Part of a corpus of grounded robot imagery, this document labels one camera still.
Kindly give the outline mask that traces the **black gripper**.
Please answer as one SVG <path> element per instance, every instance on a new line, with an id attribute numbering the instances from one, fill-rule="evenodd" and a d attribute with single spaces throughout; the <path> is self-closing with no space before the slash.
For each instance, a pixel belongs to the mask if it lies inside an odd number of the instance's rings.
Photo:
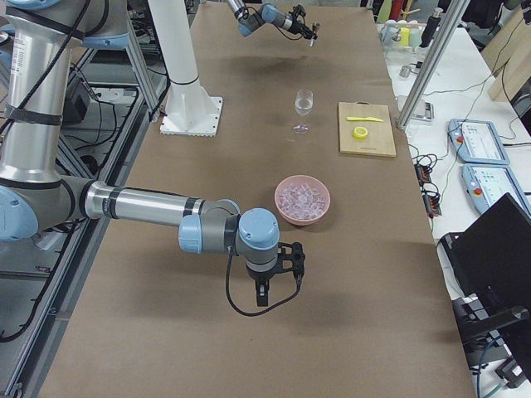
<path id="1" fill-rule="evenodd" d="M 270 280 L 275 276 L 275 271 L 269 269 L 264 272 L 255 271 L 247 268 L 247 273 L 255 281 L 256 288 L 256 306 L 268 306 L 268 291 L 270 289 Z"/>
<path id="2" fill-rule="evenodd" d="M 307 27 L 303 22 L 293 20 L 288 32 L 294 35 L 301 35 L 304 39 L 310 40 L 314 38 L 314 32 Z"/>

